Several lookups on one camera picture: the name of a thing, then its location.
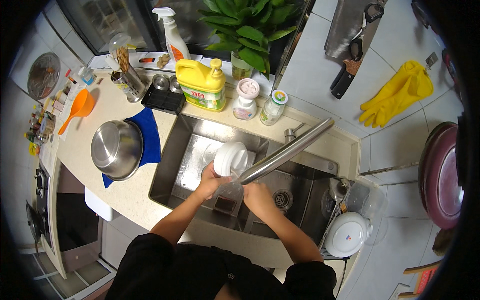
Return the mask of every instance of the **person's left hand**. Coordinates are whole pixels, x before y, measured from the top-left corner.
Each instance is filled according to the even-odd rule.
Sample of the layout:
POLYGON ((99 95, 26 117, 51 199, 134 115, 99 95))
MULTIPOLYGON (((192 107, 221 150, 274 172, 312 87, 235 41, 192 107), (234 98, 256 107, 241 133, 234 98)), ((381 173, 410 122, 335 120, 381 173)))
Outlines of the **person's left hand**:
POLYGON ((213 162, 211 162, 205 168, 200 185, 193 193, 203 202, 211 199, 220 185, 230 181, 232 181, 232 177, 219 177, 213 169, 213 162))

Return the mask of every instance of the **blue towel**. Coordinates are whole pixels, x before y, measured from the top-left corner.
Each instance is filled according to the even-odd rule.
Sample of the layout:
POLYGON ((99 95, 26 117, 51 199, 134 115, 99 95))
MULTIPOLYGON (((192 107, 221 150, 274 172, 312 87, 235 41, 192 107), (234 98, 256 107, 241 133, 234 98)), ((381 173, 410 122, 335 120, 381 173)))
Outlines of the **blue towel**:
MULTIPOLYGON (((144 154, 140 160, 140 166, 159 163, 161 161, 160 136, 158 135, 158 128, 152 110, 145 108, 135 116, 125 119, 125 121, 132 121, 142 132, 142 137, 144 138, 144 154)), ((105 176, 105 174, 102 174, 102 177, 105 188, 109 187, 113 181, 105 176)))

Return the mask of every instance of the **sink basin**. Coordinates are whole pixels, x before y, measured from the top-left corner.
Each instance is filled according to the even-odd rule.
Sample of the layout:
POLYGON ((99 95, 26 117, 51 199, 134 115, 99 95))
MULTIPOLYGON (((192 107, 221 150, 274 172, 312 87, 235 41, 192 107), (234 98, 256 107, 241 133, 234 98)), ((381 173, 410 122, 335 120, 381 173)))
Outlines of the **sink basin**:
MULTIPOLYGON (((247 168, 282 146, 219 123, 180 115, 158 164, 150 198, 172 209, 179 206, 198 187, 203 169, 214 160, 217 149, 230 141, 245 144, 247 168)), ((337 163, 301 152, 258 182, 270 188, 279 209, 318 244, 332 213, 332 204, 335 205, 328 194, 328 179, 337 173, 337 163)), ((220 186, 195 217, 230 229, 277 238, 245 205, 243 187, 237 182, 220 186)))

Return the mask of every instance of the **black t-shirt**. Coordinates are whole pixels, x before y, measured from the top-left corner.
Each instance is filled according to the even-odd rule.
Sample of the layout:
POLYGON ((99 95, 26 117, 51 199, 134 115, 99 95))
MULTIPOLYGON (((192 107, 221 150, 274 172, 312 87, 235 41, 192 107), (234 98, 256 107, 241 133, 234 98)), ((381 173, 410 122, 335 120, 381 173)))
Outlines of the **black t-shirt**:
POLYGON ((243 256, 216 247, 172 244, 148 233, 128 246, 110 299, 214 299, 228 283, 243 300, 334 299, 335 271, 321 262, 294 264, 282 284, 243 256))

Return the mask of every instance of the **cleaver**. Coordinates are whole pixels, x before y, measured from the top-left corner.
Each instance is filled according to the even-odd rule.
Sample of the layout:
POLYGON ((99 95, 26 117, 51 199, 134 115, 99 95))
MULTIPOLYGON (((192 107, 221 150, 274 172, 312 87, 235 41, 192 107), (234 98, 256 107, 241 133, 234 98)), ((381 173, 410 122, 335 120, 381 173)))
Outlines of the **cleaver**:
MULTIPOLYGON (((324 49, 327 56, 342 62, 342 70, 330 87, 333 96, 337 99, 343 97, 363 61, 363 59, 351 60, 349 46, 355 35, 362 29, 365 7, 373 2, 384 7, 387 0, 339 0, 336 6, 324 49)), ((371 22, 365 29, 362 46, 363 57, 370 47, 380 20, 371 22)))

